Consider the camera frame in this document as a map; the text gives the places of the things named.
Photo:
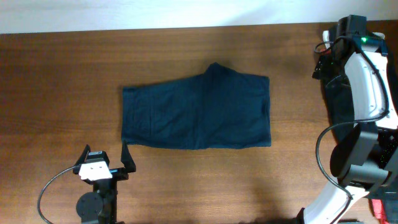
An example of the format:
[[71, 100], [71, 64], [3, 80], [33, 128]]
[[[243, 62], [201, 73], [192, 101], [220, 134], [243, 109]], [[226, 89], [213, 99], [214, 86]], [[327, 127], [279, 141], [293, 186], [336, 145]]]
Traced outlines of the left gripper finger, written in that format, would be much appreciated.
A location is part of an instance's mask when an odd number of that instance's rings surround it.
[[123, 141], [122, 143], [121, 162], [123, 163], [127, 173], [132, 173], [136, 171], [136, 164], [129, 152], [126, 141]]
[[75, 166], [80, 166], [81, 164], [83, 164], [86, 161], [86, 158], [88, 156], [88, 154], [91, 152], [91, 148], [90, 146], [87, 144], [82, 152], [82, 154], [80, 155], [80, 157], [78, 158], [78, 160], [75, 163]]

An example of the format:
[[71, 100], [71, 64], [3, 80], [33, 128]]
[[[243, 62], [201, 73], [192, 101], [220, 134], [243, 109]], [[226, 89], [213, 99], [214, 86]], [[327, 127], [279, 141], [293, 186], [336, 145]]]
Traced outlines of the navy blue shorts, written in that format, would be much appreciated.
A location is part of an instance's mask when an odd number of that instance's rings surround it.
[[270, 80], [212, 63], [204, 73], [123, 88], [121, 139], [166, 149], [271, 146]]

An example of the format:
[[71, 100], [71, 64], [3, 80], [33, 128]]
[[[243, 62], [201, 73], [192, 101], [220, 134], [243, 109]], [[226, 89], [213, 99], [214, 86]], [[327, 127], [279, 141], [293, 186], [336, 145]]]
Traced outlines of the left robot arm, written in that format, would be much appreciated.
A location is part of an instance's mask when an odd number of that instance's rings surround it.
[[117, 224], [118, 182], [128, 180], [136, 171], [136, 165], [126, 142], [121, 148], [122, 167], [111, 169], [109, 158], [104, 151], [92, 152], [85, 146], [75, 163], [73, 173], [93, 187], [83, 194], [76, 203], [76, 212], [84, 224]]

